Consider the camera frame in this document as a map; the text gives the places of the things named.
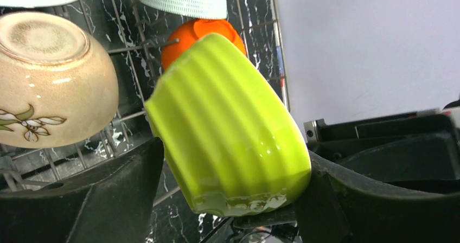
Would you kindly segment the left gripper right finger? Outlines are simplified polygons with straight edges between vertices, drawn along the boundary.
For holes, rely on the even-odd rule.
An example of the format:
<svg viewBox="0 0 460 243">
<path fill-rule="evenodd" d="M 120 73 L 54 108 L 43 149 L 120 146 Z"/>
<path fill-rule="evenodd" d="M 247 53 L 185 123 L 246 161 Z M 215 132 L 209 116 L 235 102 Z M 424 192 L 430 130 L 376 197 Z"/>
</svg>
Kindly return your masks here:
<svg viewBox="0 0 460 243">
<path fill-rule="evenodd" d="M 459 242 L 459 193 L 397 187 L 310 159 L 309 186 L 295 201 L 304 242 Z"/>
</svg>

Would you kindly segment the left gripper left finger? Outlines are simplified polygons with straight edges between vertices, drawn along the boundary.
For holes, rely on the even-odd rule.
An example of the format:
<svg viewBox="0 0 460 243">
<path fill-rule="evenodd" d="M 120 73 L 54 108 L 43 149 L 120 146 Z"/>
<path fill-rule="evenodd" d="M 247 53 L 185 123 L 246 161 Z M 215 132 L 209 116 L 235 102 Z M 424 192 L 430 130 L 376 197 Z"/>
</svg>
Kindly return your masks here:
<svg viewBox="0 0 460 243">
<path fill-rule="evenodd" d="M 163 167 L 154 138 L 42 189 L 1 195 L 1 242 L 143 242 Z"/>
</svg>

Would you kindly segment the yellow rimmed bowl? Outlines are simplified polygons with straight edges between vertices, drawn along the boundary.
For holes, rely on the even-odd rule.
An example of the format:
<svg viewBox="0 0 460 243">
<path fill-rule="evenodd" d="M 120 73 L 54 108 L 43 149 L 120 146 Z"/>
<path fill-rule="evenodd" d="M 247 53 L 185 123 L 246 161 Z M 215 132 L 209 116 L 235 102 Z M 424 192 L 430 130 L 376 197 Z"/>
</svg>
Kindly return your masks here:
<svg viewBox="0 0 460 243">
<path fill-rule="evenodd" d="M 222 35 L 206 35 L 182 53 L 144 107 L 194 213 L 270 212 L 310 182 L 309 153 L 290 112 Z"/>
</svg>

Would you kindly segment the cream white round bowl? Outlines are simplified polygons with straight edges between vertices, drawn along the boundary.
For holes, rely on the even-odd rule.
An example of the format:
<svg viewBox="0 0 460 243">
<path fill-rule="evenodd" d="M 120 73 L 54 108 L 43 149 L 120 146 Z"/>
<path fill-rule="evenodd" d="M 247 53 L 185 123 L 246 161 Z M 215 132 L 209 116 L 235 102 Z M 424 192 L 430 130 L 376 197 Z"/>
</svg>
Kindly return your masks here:
<svg viewBox="0 0 460 243">
<path fill-rule="evenodd" d="M 105 48 L 73 22 L 42 12 L 1 17 L 1 143 L 70 145 L 116 115 L 117 73 Z"/>
</svg>

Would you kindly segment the orange striped bowl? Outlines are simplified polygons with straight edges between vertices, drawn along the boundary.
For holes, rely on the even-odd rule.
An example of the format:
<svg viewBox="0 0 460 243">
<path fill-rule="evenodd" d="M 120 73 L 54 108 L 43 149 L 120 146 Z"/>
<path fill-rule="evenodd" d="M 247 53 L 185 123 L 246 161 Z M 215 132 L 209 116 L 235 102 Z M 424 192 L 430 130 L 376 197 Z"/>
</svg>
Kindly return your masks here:
<svg viewBox="0 0 460 243">
<path fill-rule="evenodd" d="M 239 33 L 228 21 L 193 19 L 180 25 L 169 36 L 168 41 L 172 43 L 165 45 L 161 51 L 163 70 L 166 71 L 184 51 L 191 47 L 192 44 L 211 33 L 217 33 L 224 36 L 243 54 L 247 54 L 244 42 Z"/>
</svg>

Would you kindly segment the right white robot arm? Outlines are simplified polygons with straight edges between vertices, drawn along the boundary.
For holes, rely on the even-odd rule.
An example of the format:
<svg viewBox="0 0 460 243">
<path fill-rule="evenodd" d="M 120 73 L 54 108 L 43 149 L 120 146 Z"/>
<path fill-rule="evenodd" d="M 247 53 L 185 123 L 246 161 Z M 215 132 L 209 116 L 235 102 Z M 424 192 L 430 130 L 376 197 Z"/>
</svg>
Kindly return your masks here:
<svg viewBox="0 0 460 243">
<path fill-rule="evenodd" d="M 311 151 L 358 174 L 429 193 L 459 192 L 459 101 L 442 109 L 303 126 Z"/>
</svg>

